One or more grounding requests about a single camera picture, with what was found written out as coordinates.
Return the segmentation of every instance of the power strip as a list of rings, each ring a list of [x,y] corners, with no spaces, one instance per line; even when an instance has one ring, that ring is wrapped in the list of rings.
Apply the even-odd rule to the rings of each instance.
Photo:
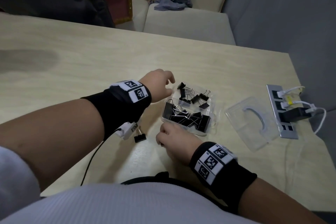
[[[266,88],[268,91],[269,99],[271,101],[273,114],[283,127],[283,131],[280,133],[280,137],[289,139],[299,139],[294,124],[291,122],[283,122],[281,119],[281,113],[285,112],[286,110],[281,107],[281,102],[284,102],[284,99],[279,98],[277,92],[283,90],[282,86],[266,84]]]

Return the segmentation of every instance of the table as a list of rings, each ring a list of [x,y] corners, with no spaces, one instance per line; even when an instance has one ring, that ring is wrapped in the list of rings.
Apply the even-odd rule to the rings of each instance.
[[[271,112],[266,84],[285,89],[300,85],[286,53],[0,13],[0,122],[100,92],[112,82],[140,79],[157,68],[173,71],[177,82],[216,91],[223,108],[256,96]],[[195,175],[172,162],[155,142],[163,106],[163,101],[152,104],[143,114],[146,141],[109,138],[94,157],[85,184],[167,170],[201,188]],[[308,121],[300,121],[297,129],[299,140],[277,138],[252,153],[222,112],[216,134],[206,140],[228,147],[242,166],[309,209],[336,211],[336,171],[325,144]],[[91,154],[42,195],[79,186]]]

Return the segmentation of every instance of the black cable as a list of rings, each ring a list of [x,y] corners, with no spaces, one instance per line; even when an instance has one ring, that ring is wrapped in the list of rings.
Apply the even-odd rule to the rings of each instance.
[[[116,129],[115,131],[113,131],[112,134],[114,134],[116,131],[120,131],[120,130],[121,130],[121,128],[118,128],[118,129]],[[92,157],[91,157],[91,159],[90,159],[90,161],[89,161],[89,164],[88,164],[87,167],[86,167],[85,174],[84,174],[83,180],[82,180],[82,182],[81,182],[81,186],[83,185],[83,182],[84,182],[84,180],[85,180],[86,173],[87,173],[87,171],[89,170],[89,166],[90,166],[90,164],[91,164],[91,161],[92,161],[93,157],[95,156],[95,154],[97,153],[97,151],[98,151],[99,148],[103,145],[104,142],[106,142],[106,140],[102,141],[101,144],[98,146],[98,148],[97,148],[97,149],[95,150],[95,152],[93,153],[93,155],[92,155]]]

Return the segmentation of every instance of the plastic container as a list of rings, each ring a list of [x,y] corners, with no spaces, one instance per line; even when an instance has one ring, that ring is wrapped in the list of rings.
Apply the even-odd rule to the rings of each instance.
[[[183,82],[184,84],[186,84],[186,87],[189,87],[191,88],[194,92],[193,94],[195,95],[199,95],[199,94],[204,94],[206,92],[206,89],[202,88],[202,87],[199,87],[199,86],[196,86],[196,85],[192,85],[192,84],[189,84],[188,82]],[[210,121],[209,121],[209,124],[207,126],[207,129],[205,130],[205,132],[202,132],[202,131],[199,131],[196,129],[195,125],[193,125],[192,127],[187,127],[187,126],[183,126],[179,123],[176,123],[176,122],[173,122],[171,120],[169,120],[167,117],[165,118],[164,117],[164,110],[165,110],[165,107],[164,107],[164,110],[162,111],[162,120],[164,122],[168,121],[168,122],[171,122],[171,123],[176,123],[176,124],[179,124],[182,128],[188,130],[189,132],[193,133],[193,134],[196,134],[196,135],[199,135],[199,136],[205,136],[209,133],[211,133],[214,128],[216,128],[216,120],[219,118],[219,114],[220,114],[220,108],[216,108],[216,95],[215,93],[213,92],[210,92],[208,94],[209,91],[207,91],[207,93],[205,95],[207,95],[209,97],[209,99],[207,101],[201,99],[204,103],[208,103],[209,104],[209,107],[207,107],[206,109],[201,109],[199,108],[199,106],[201,104],[203,104],[201,101],[196,102],[196,103],[191,103],[191,104],[188,104],[186,103],[185,101],[183,100],[180,100],[180,90],[178,90],[179,84],[177,84],[173,90],[174,90],[174,93],[167,98],[166,100],[166,103],[173,103],[175,106],[178,106],[180,109],[183,108],[184,110],[186,110],[187,112],[193,114],[193,113],[198,113],[200,112],[202,115],[206,115],[206,116],[209,116],[210,117]],[[193,98],[194,96],[191,95],[188,97],[188,99],[190,100],[191,98]]]
[[[281,124],[255,97],[225,110],[231,125],[251,151],[257,151],[280,136]]]

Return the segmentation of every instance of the white sleeve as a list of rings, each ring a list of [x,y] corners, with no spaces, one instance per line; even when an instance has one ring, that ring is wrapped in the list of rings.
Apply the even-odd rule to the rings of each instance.
[[[0,146],[0,220],[39,199],[39,183],[29,166]]]

